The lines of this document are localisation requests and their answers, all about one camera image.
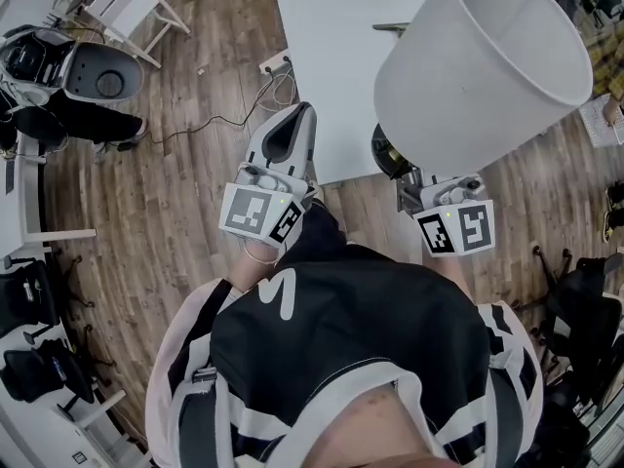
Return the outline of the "person's left forearm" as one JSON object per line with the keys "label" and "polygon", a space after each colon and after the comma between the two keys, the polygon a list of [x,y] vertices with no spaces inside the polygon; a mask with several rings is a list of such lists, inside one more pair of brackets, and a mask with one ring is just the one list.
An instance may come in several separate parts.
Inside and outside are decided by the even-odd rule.
{"label": "person's left forearm", "polygon": [[272,274],[279,258],[279,249],[257,241],[245,240],[242,251],[228,271],[227,280],[235,289],[245,293]]}

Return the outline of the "white mesh basket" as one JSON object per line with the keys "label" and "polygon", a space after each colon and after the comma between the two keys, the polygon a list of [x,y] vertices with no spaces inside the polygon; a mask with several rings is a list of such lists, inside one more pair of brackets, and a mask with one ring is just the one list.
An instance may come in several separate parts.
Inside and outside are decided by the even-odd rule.
{"label": "white mesh basket", "polygon": [[621,146],[624,144],[624,111],[618,108],[616,119],[610,125],[604,117],[604,107],[610,95],[590,100],[579,107],[583,125],[594,148]]}

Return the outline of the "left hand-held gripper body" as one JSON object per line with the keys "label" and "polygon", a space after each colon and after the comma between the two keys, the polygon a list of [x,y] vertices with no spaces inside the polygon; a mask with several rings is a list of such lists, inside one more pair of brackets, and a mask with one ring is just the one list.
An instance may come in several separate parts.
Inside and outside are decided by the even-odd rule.
{"label": "left hand-held gripper body", "polygon": [[219,229],[281,249],[300,232],[317,190],[310,181],[250,163],[225,186]]}

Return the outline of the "white wooden chair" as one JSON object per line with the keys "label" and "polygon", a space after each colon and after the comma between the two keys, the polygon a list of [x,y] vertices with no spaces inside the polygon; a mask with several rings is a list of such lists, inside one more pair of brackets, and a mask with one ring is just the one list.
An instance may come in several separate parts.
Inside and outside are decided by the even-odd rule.
{"label": "white wooden chair", "polygon": [[[125,44],[136,58],[149,62],[157,69],[161,69],[162,65],[150,52],[167,32],[176,28],[190,33],[189,27],[166,0],[93,0],[85,11],[109,32],[109,38]],[[141,48],[132,40],[132,34],[150,17],[164,26],[145,48]]]}

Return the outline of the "grey hard-shell backpack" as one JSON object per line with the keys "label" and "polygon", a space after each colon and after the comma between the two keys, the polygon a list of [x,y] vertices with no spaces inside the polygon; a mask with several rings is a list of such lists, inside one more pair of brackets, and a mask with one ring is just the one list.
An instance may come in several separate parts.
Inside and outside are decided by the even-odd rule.
{"label": "grey hard-shell backpack", "polygon": [[135,96],[142,82],[137,59],[106,44],[39,26],[0,37],[0,91],[21,107],[43,106],[57,92],[84,102],[116,103]]}

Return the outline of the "person's right forearm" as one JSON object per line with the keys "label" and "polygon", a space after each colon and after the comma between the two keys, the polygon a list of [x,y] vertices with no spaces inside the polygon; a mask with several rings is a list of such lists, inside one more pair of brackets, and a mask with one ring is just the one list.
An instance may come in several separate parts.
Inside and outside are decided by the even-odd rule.
{"label": "person's right forearm", "polygon": [[475,305],[459,259],[456,256],[433,257],[424,254],[422,265],[432,271],[427,298],[437,302]]}

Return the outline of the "white frame table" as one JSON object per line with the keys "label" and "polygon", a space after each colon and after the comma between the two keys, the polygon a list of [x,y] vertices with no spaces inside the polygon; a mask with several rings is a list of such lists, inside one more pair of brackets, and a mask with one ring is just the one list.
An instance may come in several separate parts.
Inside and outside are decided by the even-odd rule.
{"label": "white frame table", "polygon": [[42,254],[45,243],[92,239],[95,229],[44,232],[40,219],[39,175],[47,163],[37,140],[18,133],[18,155],[0,156],[0,260],[23,252]]}

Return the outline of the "person's black and white jersey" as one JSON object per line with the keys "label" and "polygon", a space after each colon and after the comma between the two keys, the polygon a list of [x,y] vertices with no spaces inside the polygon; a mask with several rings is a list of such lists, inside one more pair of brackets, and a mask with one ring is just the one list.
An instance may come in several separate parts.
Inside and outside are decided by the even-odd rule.
{"label": "person's black and white jersey", "polygon": [[357,245],[279,263],[247,292],[185,299],[149,380],[159,468],[301,468],[358,399],[387,390],[435,460],[514,468],[543,407],[527,331],[503,302],[427,298],[432,271]]}

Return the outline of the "white curved counter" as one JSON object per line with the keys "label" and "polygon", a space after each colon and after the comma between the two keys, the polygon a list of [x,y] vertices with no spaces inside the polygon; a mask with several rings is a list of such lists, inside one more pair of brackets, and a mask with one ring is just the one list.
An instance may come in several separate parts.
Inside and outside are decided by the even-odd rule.
{"label": "white curved counter", "polygon": [[[113,422],[113,409],[125,397],[118,391],[109,397],[95,391],[88,404],[79,399],[70,412],[60,410],[74,398],[66,389],[44,395],[32,404],[10,397],[0,384],[0,430],[35,466],[44,468],[153,468],[152,455],[136,434]],[[72,455],[82,451],[88,458],[78,465]]]}

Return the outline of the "person's black trousers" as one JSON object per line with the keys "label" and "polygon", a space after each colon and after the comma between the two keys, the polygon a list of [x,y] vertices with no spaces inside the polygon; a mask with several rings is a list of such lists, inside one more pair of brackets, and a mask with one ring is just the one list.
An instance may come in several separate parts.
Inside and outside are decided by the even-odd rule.
{"label": "person's black trousers", "polygon": [[317,198],[303,216],[301,232],[280,259],[283,264],[320,261],[347,245],[345,234],[326,205]]}

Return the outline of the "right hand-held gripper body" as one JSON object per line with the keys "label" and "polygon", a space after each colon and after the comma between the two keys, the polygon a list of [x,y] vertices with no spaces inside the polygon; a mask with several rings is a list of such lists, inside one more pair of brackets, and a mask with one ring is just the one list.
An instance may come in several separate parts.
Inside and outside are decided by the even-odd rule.
{"label": "right hand-held gripper body", "polygon": [[493,201],[479,176],[456,177],[424,187],[423,211],[413,218],[432,257],[462,256],[495,246]]}

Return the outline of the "black office chair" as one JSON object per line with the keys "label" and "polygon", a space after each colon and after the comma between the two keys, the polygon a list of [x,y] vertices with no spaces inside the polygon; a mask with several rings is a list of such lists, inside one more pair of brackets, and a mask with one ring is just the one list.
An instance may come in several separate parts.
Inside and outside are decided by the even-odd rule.
{"label": "black office chair", "polygon": [[525,306],[544,308],[543,320],[530,334],[555,358],[569,360],[573,387],[581,403],[595,402],[602,384],[599,368],[606,361],[624,313],[618,299],[604,294],[605,281],[608,274],[624,266],[624,254],[581,257],[570,269],[572,254],[565,249],[562,272],[556,275],[540,247],[535,246],[532,253],[540,259],[547,292]]}
{"label": "black office chair", "polygon": [[48,331],[66,336],[59,269],[35,257],[6,256],[4,260],[4,266],[14,270],[0,273],[0,338],[37,325],[42,328],[23,333],[31,345]]}
{"label": "black office chair", "polygon": [[8,350],[0,381],[18,402],[34,403],[62,388],[88,404],[95,402],[93,379],[82,360],[60,339],[45,340],[38,348]]}

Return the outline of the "white table top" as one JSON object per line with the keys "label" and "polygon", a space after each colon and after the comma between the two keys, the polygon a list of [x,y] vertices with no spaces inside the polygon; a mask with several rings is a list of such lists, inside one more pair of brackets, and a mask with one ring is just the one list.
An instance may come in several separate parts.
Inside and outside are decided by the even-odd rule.
{"label": "white table top", "polygon": [[425,0],[277,0],[299,97],[317,113],[314,167],[322,184],[371,176],[376,74]]}

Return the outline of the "white power strip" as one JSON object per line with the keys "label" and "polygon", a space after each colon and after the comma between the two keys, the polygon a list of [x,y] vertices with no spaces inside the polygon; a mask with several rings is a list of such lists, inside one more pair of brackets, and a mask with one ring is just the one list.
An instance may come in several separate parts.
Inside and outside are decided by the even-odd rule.
{"label": "white power strip", "polygon": [[277,75],[287,71],[292,66],[289,50],[284,50],[272,58],[262,62],[258,68],[262,75]]}

